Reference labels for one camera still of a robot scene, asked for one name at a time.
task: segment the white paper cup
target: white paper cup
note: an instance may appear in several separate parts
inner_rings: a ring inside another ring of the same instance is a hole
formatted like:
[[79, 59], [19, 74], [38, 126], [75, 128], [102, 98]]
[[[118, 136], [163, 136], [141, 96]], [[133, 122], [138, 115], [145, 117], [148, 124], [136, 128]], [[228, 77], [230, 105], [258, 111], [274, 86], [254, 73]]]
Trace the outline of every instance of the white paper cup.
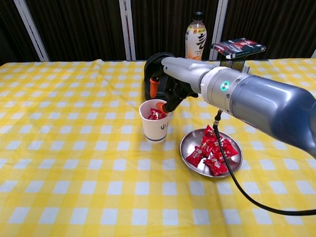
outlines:
[[166, 117], [159, 120], [149, 120], [148, 116], [151, 114], [150, 109], [158, 109], [157, 102], [166, 103], [164, 100], [148, 100], [139, 107], [139, 114], [142, 118], [143, 129], [147, 141], [151, 143], [160, 143], [166, 139], [168, 125], [170, 121], [170, 113]]

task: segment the black curtain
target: black curtain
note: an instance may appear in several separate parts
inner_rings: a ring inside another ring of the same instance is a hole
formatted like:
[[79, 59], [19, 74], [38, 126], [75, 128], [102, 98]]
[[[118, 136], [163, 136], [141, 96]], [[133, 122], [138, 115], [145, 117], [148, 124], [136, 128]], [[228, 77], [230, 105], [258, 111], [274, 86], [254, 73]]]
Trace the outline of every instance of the black curtain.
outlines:
[[185, 32], [195, 11], [204, 12], [207, 40], [202, 59], [208, 59], [218, 0], [132, 0], [136, 59], [171, 52], [185, 56]]
[[26, 0], [51, 61], [125, 60], [118, 0]]
[[29, 34], [12, 0], [0, 0], [0, 65], [39, 61]]
[[249, 59], [310, 58], [316, 48], [315, 0], [229, 0], [221, 41], [266, 46]]

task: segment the stainless steel plate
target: stainless steel plate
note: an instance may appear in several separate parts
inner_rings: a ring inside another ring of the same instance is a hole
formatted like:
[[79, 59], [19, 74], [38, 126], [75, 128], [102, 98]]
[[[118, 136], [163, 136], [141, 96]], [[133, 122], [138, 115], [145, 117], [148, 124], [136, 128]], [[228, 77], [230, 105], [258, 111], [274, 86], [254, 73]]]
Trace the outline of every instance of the stainless steel plate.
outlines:
[[[229, 135], [227, 135], [226, 133], [223, 132], [219, 132], [220, 135], [223, 137], [223, 139], [228, 139], [232, 146], [235, 148], [236, 151], [238, 151], [238, 155], [235, 155], [233, 157], [231, 157], [230, 159], [228, 159], [228, 163], [232, 169], [233, 172], [235, 172], [236, 170], [238, 170], [240, 168], [240, 165], [242, 163], [242, 151], [240, 146], [238, 145], [238, 143]], [[229, 172], [225, 172], [221, 175], [218, 176], [214, 176], [208, 169], [208, 167], [203, 163], [203, 160], [205, 160], [206, 158], [204, 158], [196, 167], [194, 167], [193, 165], [191, 165], [190, 163], [188, 163], [186, 161], [186, 157], [188, 157], [194, 150], [195, 150], [195, 146], [200, 146], [201, 144], [201, 140], [204, 134], [204, 128], [202, 129], [197, 129], [194, 130], [190, 133], [188, 133], [181, 141], [180, 144], [180, 154], [182, 157], [182, 160], [184, 161], [184, 163], [187, 165], [187, 167], [189, 167], [190, 169], [194, 170], [195, 172], [208, 176], [208, 177], [215, 177], [215, 178], [221, 178], [221, 177], [226, 177], [229, 175]]]

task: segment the black cable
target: black cable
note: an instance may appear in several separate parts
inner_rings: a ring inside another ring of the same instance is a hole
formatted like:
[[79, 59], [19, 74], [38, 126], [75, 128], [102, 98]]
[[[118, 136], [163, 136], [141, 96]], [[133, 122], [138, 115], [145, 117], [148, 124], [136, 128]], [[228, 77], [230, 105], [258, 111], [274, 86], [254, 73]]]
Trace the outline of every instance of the black cable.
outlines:
[[316, 215], [316, 209], [312, 209], [312, 210], [303, 210], [303, 211], [284, 211], [284, 210], [279, 210], [279, 209], [275, 209], [275, 208], [272, 208], [272, 207], [269, 207], [269, 206], [265, 206], [259, 202], [257, 202], [256, 200], [252, 199], [252, 197], [250, 197], [243, 189], [242, 187], [240, 186], [240, 184], [238, 183], [231, 167], [229, 166], [228, 164], [228, 161], [227, 161], [227, 158], [225, 156], [225, 153], [223, 151], [223, 147], [222, 147], [222, 144], [221, 144], [221, 138], [220, 138], [220, 135], [219, 135], [219, 131], [218, 131], [218, 123], [219, 121], [221, 120], [221, 113], [222, 111], [219, 110], [216, 117], [215, 117], [215, 122], [213, 124], [213, 129], [214, 129], [214, 132], [215, 132], [215, 135], [216, 135], [216, 138], [217, 138], [217, 141], [218, 141], [218, 144], [219, 144], [219, 148], [221, 150], [221, 153], [222, 153], [222, 156], [224, 158], [224, 161], [225, 161], [225, 164], [227, 166], [227, 169], [234, 181], [234, 183], [236, 184], [237, 188], [239, 189], [239, 191], [250, 201], [252, 202], [253, 204], [255, 204], [256, 206], [262, 208], [262, 209], [265, 209], [267, 211], [270, 211], [270, 212], [274, 212], [276, 214], [280, 214], [280, 215], [287, 215], [287, 216], [311, 216], [311, 215]]

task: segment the yellow checkered tablecloth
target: yellow checkered tablecloth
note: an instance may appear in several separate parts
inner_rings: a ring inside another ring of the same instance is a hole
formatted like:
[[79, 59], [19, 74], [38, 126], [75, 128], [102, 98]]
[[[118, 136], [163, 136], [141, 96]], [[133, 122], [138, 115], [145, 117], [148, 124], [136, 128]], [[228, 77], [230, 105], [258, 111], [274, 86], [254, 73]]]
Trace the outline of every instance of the yellow checkered tablecloth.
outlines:
[[[250, 73], [316, 95], [316, 60], [249, 61]], [[230, 177], [209, 179], [179, 156], [183, 136], [217, 111], [189, 98], [167, 139], [142, 134], [144, 62], [9, 63], [0, 67], [0, 236], [316, 236], [316, 217], [251, 204]], [[316, 208], [316, 160], [223, 114], [241, 145], [236, 176], [256, 200]]]

